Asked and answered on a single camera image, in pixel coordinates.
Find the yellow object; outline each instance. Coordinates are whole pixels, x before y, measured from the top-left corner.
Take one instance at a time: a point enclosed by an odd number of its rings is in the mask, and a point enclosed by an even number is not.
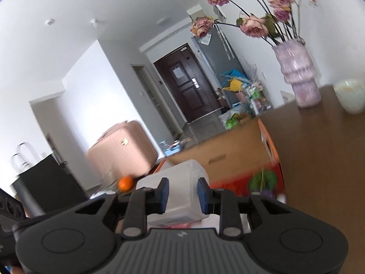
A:
[[[229,87],[224,87],[224,88],[222,88],[222,90],[228,90],[228,91],[234,92],[234,93],[238,93],[242,90],[243,82],[241,82],[237,78],[233,78],[232,80],[228,80],[228,81],[229,81]]]

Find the door handle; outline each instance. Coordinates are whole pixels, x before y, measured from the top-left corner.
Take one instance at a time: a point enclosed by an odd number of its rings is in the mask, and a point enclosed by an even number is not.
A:
[[[192,82],[194,83],[196,88],[200,88],[200,85],[198,84],[198,82],[196,81],[195,78],[191,78]]]

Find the brown table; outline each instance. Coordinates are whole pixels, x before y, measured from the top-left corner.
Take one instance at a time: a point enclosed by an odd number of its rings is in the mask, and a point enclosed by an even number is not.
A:
[[[341,274],[365,273],[365,113],[350,115],[332,87],[322,103],[262,116],[282,163],[288,204],[340,229],[349,242]]]

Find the orange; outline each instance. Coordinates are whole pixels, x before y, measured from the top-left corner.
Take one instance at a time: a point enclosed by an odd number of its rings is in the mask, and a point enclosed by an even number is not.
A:
[[[133,186],[134,182],[131,176],[122,177],[118,182],[118,188],[123,192],[129,191]]]

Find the white ceiling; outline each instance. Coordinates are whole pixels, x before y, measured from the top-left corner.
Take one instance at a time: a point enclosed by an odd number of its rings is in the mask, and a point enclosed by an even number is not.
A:
[[[62,79],[96,39],[140,47],[180,22],[197,0],[1,0],[0,87]],[[156,22],[167,17],[166,23]],[[52,26],[45,21],[54,19]],[[100,27],[90,20],[97,18]]]

